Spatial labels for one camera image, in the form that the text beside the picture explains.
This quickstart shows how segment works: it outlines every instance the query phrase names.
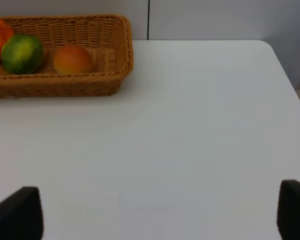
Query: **black object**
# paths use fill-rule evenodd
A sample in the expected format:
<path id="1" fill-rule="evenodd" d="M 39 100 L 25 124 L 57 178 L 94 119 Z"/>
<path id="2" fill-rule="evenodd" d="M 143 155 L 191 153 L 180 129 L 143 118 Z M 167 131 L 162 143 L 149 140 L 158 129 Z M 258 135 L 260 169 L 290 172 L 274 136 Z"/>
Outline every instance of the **black object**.
<path id="1" fill-rule="evenodd" d="M 0 203 L 0 240 L 40 240 L 43 233 L 37 187 L 23 187 Z"/>
<path id="2" fill-rule="evenodd" d="M 300 182 L 296 180 L 281 183 L 277 226 L 282 240 L 300 240 Z"/>

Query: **lime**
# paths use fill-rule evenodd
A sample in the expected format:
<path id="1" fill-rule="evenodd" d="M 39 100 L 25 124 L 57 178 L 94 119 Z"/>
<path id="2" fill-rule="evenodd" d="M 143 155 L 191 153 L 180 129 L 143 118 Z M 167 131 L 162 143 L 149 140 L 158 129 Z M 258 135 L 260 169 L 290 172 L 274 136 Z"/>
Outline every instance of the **lime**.
<path id="1" fill-rule="evenodd" d="M 3 46 L 1 61 L 11 74 L 32 74 L 44 61 L 44 47 L 35 36 L 16 34 Z"/>

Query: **white table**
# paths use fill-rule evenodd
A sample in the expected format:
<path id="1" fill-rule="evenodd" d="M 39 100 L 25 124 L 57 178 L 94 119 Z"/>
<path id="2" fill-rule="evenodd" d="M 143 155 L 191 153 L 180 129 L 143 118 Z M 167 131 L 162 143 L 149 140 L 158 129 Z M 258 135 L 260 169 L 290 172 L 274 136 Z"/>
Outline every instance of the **white table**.
<path id="1" fill-rule="evenodd" d="M 38 186 L 44 240 L 279 240 L 300 102 L 262 41 L 134 41 L 111 97 L 0 100 L 0 201 Z"/>

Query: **wall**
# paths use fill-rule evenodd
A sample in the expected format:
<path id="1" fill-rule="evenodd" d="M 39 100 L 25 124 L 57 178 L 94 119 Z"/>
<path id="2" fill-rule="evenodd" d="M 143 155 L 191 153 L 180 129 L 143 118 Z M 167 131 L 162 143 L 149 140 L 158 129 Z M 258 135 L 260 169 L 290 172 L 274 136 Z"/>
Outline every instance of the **wall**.
<path id="1" fill-rule="evenodd" d="M 300 0 L 150 0 L 149 39 L 264 40 L 300 80 Z"/>
<path id="2" fill-rule="evenodd" d="M 0 0 L 0 16 L 118 13 L 127 16 L 134 39 L 147 39 L 148 0 Z"/>

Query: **woven basket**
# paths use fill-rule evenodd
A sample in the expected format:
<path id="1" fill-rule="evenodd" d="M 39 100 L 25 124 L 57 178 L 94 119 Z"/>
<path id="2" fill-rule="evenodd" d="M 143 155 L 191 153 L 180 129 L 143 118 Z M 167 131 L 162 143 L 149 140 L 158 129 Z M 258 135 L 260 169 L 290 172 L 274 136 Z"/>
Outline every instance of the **woven basket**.
<path id="1" fill-rule="evenodd" d="M 16 33 L 37 36 L 46 50 L 37 74 L 7 73 L 0 63 L 0 98 L 87 97 L 115 94 L 133 69 L 129 21 L 117 14 L 1 17 Z M 79 44 L 93 59 L 93 73 L 57 74 L 54 52 Z"/>

